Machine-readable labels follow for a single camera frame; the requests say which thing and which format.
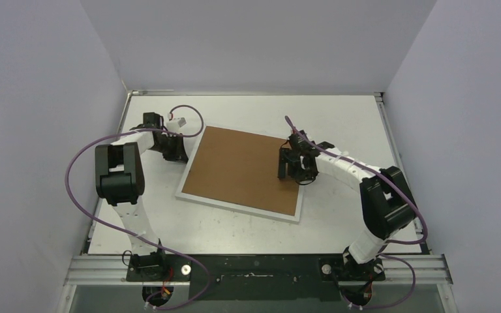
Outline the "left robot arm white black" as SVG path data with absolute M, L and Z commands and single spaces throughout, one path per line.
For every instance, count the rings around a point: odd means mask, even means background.
M 184 141 L 173 132 L 185 125 L 183 118 L 165 120 L 148 112 L 133 133 L 117 141 L 95 148 L 96 191 L 121 219 L 121 227 L 130 237 L 129 270 L 135 275 L 154 281 L 165 280 L 173 272 L 160 239 L 153 231 L 142 196 L 145 178 L 141 155 L 156 151 L 169 162 L 187 163 Z

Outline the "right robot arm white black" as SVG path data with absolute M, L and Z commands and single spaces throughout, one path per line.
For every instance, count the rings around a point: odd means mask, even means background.
M 295 132 L 280 146 L 278 178 L 308 185 L 324 174 L 359 193 L 365 230 L 342 253 L 341 271 L 349 280 L 376 277 L 382 273 L 382 248 L 417 217 L 402 171 L 369 166 L 331 143 L 306 142 L 304 135 Z

